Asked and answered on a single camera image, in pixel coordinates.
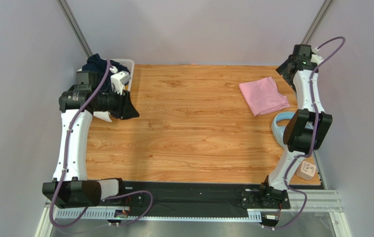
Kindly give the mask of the pink t shirt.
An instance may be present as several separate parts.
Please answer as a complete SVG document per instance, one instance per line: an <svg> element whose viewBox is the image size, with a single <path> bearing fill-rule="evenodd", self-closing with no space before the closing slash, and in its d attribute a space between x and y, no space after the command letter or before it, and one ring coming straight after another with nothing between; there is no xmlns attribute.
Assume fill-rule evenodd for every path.
<svg viewBox="0 0 374 237"><path fill-rule="evenodd" d="M239 89L255 117L291 107L287 96L278 91L272 77L240 83Z"/></svg>

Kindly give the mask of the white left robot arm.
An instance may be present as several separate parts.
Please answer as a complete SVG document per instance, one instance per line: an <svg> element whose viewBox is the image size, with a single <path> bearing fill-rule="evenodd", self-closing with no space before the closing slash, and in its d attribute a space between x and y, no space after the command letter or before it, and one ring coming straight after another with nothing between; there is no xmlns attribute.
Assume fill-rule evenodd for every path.
<svg viewBox="0 0 374 237"><path fill-rule="evenodd" d="M78 71L76 84L59 98L62 121L59 158L52 181L42 185L42 193L58 208L97 206L122 192L121 178L88 180L86 170L88 131L94 113L121 120L139 117L125 88L131 80L130 73L116 69L109 73L110 85L102 91L104 82L99 73Z"/></svg>

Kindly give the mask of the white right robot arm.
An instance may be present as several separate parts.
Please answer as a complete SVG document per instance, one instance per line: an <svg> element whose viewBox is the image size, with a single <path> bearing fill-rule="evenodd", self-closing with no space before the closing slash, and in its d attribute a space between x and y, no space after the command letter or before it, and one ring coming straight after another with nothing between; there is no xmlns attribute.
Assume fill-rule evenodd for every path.
<svg viewBox="0 0 374 237"><path fill-rule="evenodd" d="M288 185L300 164L321 146L331 124L318 92L318 66L322 58L310 45L296 44L276 71L296 93L298 109L283 134L284 152L279 163L261 183L258 201L265 208L279 207L288 197Z"/></svg>

